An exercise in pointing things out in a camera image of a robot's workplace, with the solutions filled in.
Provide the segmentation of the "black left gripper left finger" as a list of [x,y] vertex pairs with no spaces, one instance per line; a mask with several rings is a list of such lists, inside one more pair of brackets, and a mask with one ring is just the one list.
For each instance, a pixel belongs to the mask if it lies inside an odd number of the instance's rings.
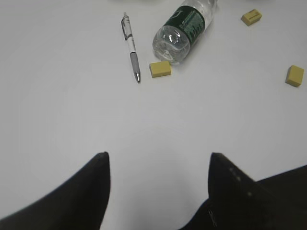
[[34,203],[0,220],[2,230],[98,230],[111,190],[108,152],[91,158],[71,178]]

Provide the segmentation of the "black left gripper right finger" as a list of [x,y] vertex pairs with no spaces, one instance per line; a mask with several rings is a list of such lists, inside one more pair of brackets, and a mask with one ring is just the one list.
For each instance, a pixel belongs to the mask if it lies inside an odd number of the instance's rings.
[[212,153],[208,195],[184,230],[307,228],[306,166],[255,181],[225,155]]

